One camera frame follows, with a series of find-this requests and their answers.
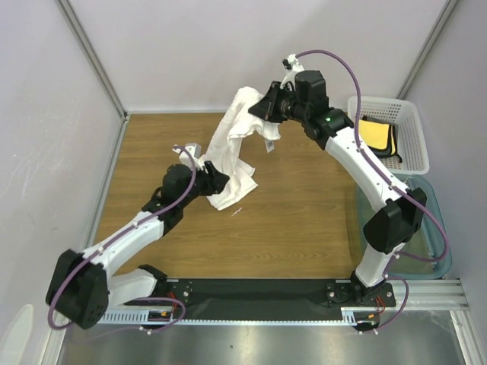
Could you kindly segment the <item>white towel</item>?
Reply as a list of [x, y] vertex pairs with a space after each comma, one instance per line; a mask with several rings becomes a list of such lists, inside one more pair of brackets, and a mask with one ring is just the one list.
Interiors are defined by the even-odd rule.
[[258, 187], [253, 179], [255, 168], [240, 159], [244, 139], [254, 133], [265, 141], [277, 141], [281, 138], [278, 125], [248, 112], [262, 98], [262, 94], [252, 87], [240, 88], [202, 156], [203, 160], [211, 161], [219, 172], [229, 177], [221, 193], [208, 197], [211, 206], [218, 211], [238, 203]]

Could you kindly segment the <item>dark grey towel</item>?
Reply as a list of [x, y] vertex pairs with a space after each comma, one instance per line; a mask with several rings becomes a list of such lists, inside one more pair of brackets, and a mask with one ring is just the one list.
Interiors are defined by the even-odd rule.
[[403, 158], [398, 150], [398, 131], [396, 123], [372, 116], [363, 116], [359, 122], [359, 133], [363, 141], [379, 159], [395, 157], [402, 163]]

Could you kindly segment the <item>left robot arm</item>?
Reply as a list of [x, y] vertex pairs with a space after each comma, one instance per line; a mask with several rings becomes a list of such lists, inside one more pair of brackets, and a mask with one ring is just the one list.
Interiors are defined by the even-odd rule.
[[89, 329], [110, 307], [142, 300], [159, 304], [167, 299], [170, 287], [162, 271], [151, 265], [125, 275], [118, 275], [117, 270], [175, 228], [193, 200], [223, 192], [229, 180], [210, 161], [196, 168], [174, 164], [128, 224], [82, 252], [64, 251], [46, 293], [49, 326], [58, 328], [53, 314], [60, 313], [71, 324]]

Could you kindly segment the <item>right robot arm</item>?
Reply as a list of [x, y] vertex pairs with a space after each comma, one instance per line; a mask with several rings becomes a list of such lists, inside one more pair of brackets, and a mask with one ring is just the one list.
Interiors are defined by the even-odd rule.
[[393, 255], [419, 230], [426, 194], [397, 179], [355, 136], [352, 120], [330, 106], [320, 71], [300, 71], [292, 83], [273, 81], [248, 112], [266, 122], [299, 122], [306, 136], [334, 157], [368, 198], [374, 216], [364, 226], [367, 246], [351, 274], [350, 295], [358, 305], [370, 304], [385, 284]]

